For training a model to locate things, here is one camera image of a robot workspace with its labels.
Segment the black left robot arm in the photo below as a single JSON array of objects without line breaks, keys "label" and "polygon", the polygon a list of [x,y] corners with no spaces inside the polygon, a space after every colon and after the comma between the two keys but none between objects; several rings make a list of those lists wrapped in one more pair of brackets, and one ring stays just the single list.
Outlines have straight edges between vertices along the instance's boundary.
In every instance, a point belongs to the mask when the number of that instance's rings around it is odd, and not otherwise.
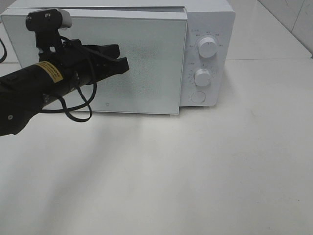
[{"label": "black left robot arm", "polygon": [[87,108],[97,83],[129,70],[117,44],[83,45],[51,32],[36,32],[37,63],[0,78],[0,134],[16,135],[39,113],[64,113],[75,122],[87,122],[72,112]]}]

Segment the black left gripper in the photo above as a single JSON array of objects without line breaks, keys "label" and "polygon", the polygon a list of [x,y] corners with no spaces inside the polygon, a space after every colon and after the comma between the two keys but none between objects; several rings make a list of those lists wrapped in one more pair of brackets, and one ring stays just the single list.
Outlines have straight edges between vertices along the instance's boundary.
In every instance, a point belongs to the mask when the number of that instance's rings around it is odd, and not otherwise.
[{"label": "black left gripper", "polygon": [[[69,40],[57,29],[35,31],[39,61],[34,64],[35,86],[69,86],[76,81],[80,86],[94,84],[129,70],[128,59],[119,58],[120,49],[111,45],[82,45],[80,40]],[[94,58],[90,53],[117,59]]]}]

